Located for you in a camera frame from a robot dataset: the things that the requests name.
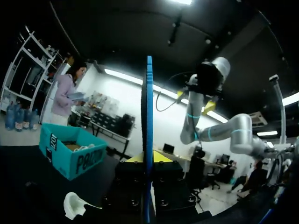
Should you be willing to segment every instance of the teal cardboard box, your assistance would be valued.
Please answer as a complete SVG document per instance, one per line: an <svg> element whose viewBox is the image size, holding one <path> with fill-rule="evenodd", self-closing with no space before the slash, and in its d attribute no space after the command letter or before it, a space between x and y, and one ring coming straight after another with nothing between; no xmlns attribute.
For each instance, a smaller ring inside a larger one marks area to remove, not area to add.
<svg viewBox="0 0 299 224"><path fill-rule="evenodd" d="M62 142L95 146L73 152ZM107 143L80 127L43 124L39 148L48 161L68 180L72 180L102 162Z"/></svg>

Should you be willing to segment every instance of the air conditioner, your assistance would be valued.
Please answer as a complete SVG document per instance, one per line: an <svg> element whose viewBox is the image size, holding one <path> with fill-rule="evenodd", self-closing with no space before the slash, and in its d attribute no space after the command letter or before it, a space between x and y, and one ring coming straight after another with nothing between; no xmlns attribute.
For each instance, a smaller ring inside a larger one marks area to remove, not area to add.
<svg viewBox="0 0 299 224"><path fill-rule="evenodd" d="M249 116L251 117L252 120L252 127L263 127L268 124L266 119L262 116L261 112L254 112L250 113Z"/></svg>

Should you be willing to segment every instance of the black tabletop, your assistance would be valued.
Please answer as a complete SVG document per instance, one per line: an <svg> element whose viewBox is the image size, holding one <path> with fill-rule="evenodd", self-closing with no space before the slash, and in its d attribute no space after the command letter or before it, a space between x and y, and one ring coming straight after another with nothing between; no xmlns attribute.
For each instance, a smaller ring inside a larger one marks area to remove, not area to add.
<svg viewBox="0 0 299 224"><path fill-rule="evenodd" d="M0 190L5 194L8 203L17 204L20 210L26 208L27 213L47 213L50 208L51 216L55 214L56 217L63 217L64 197L71 191L88 203L100 206L101 198L114 179L117 163L118 160L106 156L102 163L69 181L48 163L38 146L0 147ZM40 206L32 203L25 185L27 182L36 183L45 196ZM44 211L42 203L47 204ZM32 206L37 208L28 211Z"/></svg>

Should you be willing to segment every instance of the black ceiling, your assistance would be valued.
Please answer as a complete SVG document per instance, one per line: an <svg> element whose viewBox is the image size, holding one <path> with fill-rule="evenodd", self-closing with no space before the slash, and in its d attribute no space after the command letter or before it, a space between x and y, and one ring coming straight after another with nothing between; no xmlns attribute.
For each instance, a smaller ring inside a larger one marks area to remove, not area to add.
<svg viewBox="0 0 299 224"><path fill-rule="evenodd" d="M152 55L154 80L160 84L173 74L194 70L205 58L226 57L231 72L216 110L228 118L260 111L269 125L258 131L280 129L280 111L270 76L279 75L284 97L299 91L294 54L286 38L290 30L278 21L278 10L285 6L272 4L269 11L267 4L258 1L236 0L193 0L185 7L169 0L73 0L52 4L83 58L142 76L146 55ZM173 23L180 14L175 41L169 46ZM207 38L212 40L209 45L205 43ZM168 88L183 87L184 79ZM298 135L298 105L287 106L286 113L287 135Z"/></svg>

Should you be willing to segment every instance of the fluorescent light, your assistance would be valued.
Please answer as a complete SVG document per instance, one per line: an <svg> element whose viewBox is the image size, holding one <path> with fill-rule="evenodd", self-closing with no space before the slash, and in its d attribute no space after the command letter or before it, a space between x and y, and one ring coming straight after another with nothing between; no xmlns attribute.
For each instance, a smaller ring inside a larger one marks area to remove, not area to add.
<svg viewBox="0 0 299 224"><path fill-rule="evenodd" d="M267 136L267 135L276 135L278 134L277 131L271 131L271 132L258 132L258 136Z"/></svg>
<svg viewBox="0 0 299 224"><path fill-rule="evenodd" d="M26 28L27 32L30 34L30 31L29 31L28 27L27 27L27 26L25 26L25 28Z"/></svg>
<svg viewBox="0 0 299 224"><path fill-rule="evenodd" d="M272 142L268 141L268 142L266 142L266 143L267 143L267 145L268 145L270 148L274 148L274 145L272 144Z"/></svg>
<svg viewBox="0 0 299 224"><path fill-rule="evenodd" d="M225 119L224 117L220 116L219 114L215 113L214 111L209 111L208 113L206 113L207 115L209 115L210 117L222 122L222 123L226 123L228 122L227 119Z"/></svg>
<svg viewBox="0 0 299 224"><path fill-rule="evenodd" d="M129 76L129 75L126 75L126 74L123 74L123 73L120 73L120 72L117 72L117 71L112 71L112 70L109 70L109 69L104 69L105 72L109 75L112 75L112 76L115 76L115 77L118 77L118 78L122 78L122 79L125 79L127 81L130 81L132 83L136 83L136 84L139 84L139 85L142 85L143 81L141 79L138 79L138 78L134 78L132 76ZM162 89L161 90L161 87L160 86L157 86L157 85L153 85L153 90L154 91L161 91L162 94L166 95L166 96L169 96L170 98L173 98L173 99L177 99L177 94L174 93L174 92L171 92L169 90L166 90L166 89ZM188 104L189 101L187 99L182 99L181 100L182 103L184 104ZM205 107L202 107L201 108L201 112L203 112L205 110ZM220 116L219 114L216 114L214 111L209 111L207 113L208 116L222 122L222 123L226 123L228 120L225 119L224 117Z"/></svg>
<svg viewBox="0 0 299 224"><path fill-rule="evenodd" d="M128 80L132 83L136 83L136 84L139 84L139 85L142 85L142 83L143 83L143 81L141 79L134 78L132 76L128 76L128 75L125 75L125 74L117 72L117 71L112 71L112 70L109 70L109 69L105 69L105 72L109 75Z"/></svg>
<svg viewBox="0 0 299 224"><path fill-rule="evenodd" d="M299 92L295 93L294 95L291 95L289 97L286 97L282 100L282 103L284 106L293 104L299 101Z"/></svg>
<svg viewBox="0 0 299 224"><path fill-rule="evenodd" d="M188 101L187 99L182 99L181 102L182 102L183 104L188 104L188 103L189 103L189 101Z"/></svg>
<svg viewBox="0 0 299 224"><path fill-rule="evenodd" d="M157 91L157 92L160 92L166 96L169 96L171 98L174 98L174 99L177 99L177 94L175 94L174 92L171 92L169 90L166 90L166 89L162 89L161 90L161 87L160 86L157 86L157 85L153 85L153 90Z"/></svg>
<svg viewBox="0 0 299 224"><path fill-rule="evenodd" d="M171 1L175 1L181 4L186 4L186 5L190 5L192 0L171 0Z"/></svg>

